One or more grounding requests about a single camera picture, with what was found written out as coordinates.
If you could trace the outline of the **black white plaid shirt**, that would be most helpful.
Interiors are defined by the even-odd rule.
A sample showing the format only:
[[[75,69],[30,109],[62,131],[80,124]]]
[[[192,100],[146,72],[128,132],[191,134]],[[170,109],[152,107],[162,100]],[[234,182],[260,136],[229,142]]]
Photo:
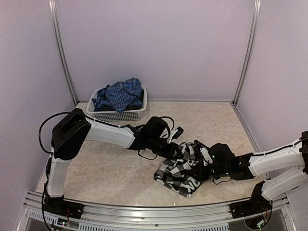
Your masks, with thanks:
[[[200,148],[205,147],[207,150],[209,148],[198,140],[182,142],[179,146],[184,155],[183,158],[164,160],[154,173],[154,180],[166,188],[190,198],[203,182],[191,177],[189,171],[198,163],[205,163]]]

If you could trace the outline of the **white plastic basket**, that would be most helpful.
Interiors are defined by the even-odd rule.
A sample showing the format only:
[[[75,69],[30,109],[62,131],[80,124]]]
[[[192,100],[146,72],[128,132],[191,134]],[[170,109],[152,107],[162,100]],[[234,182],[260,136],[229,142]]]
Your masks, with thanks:
[[[111,122],[111,121],[136,121],[140,120],[143,117],[143,114],[147,108],[147,89],[146,87],[142,86],[143,90],[143,102],[142,102],[142,108],[138,110],[128,110],[124,111],[123,113],[119,113],[117,111],[94,111],[94,104],[92,102],[92,98],[97,98],[97,91],[99,89],[96,89],[92,95],[91,98],[87,104],[86,107],[86,113],[98,120]]]

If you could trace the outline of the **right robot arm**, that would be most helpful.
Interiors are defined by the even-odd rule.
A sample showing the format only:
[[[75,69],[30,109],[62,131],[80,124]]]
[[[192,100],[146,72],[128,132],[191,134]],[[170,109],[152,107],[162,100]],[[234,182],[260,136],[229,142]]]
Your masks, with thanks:
[[[302,132],[294,142],[270,151],[248,153],[240,156],[229,146],[217,143],[202,149],[203,159],[189,170],[197,181],[230,177],[232,180],[249,180],[271,171],[287,171],[267,181],[258,183],[255,195],[246,203],[249,213],[255,214],[276,196],[290,191],[308,181],[308,133]]]

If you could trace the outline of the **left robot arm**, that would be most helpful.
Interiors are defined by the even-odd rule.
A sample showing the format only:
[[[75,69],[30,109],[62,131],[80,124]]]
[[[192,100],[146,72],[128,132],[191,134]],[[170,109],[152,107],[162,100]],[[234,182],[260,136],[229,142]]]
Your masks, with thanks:
[[[165,117],[151,117],[140,126],[114,125],[85,115],[82,109],[76,108],[70,112],[60,112],[48,117],[39,127],[57,116],[63,119],[52,129],[51,149],[42,150],[50,158],[46,166],[46,183],[44,195],[48,205],[57,214],[67,210],[64,200],[64,182],[71,161],[77,156],[86,141],[113,144],[140,152],[150,150],[156,156],[166,159],[178,159],[178,144],[176,140],[182,133],[181,127],[170,128]]]

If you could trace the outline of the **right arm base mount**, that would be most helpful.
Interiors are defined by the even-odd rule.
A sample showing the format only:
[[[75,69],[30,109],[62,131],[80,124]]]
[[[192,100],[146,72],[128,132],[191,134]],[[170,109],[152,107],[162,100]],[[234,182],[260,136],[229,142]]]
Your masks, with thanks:
[[[262,186],[265,181],[256,184],[251,197],[248,200],[230,204],[232,218],[241,218],[257,213],[265,212],[272,208],[270,200],[262,196]]]

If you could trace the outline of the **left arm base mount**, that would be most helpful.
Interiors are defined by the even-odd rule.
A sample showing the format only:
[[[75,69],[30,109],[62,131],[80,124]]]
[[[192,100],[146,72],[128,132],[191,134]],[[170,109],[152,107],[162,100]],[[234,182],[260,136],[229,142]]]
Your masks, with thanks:
[[[44,189],[42,196],[42,210],[66,218],[81,219],[84,205],[64,199],[64,196],[50,197],[47,189]]]

